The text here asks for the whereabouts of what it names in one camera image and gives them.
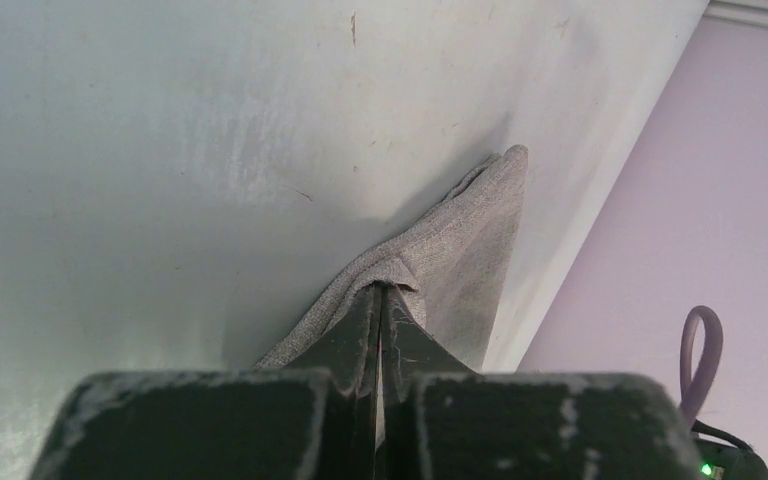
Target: gray fabric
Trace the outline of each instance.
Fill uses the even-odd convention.
[[[289,363],[376,281],[399,286],[416,321],[480,368],[519,226],[527,158],[521,145],[492,155],[408,231],[352,261],[255,368]]]

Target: white molding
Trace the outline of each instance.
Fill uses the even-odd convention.
[[[768,28],[768,0],[713,0],[705,16]]]

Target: towel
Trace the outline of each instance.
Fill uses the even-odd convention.
[[[255,368],[281,368],[348,312],[374,282],[397,286],[414,319],[478,370],[496,318],[522,210],[528,150],[491,155],[417,223],[352,261]]]

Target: cloth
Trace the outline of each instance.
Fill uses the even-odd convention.
[[[528,150],[515,145],[470,171],[403,234],[352,261],[255,368],[280,368],[348,312],[373,282],[399,287],[414,319],[464,364],[479,369],[522,210]]]

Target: pink wall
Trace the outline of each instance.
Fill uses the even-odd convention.
[[[694,33],[520,370],[639,372],[677,398],[682,322],[700,303],[726,342],[700,418],[768,463],[768,30],[713,20]]]

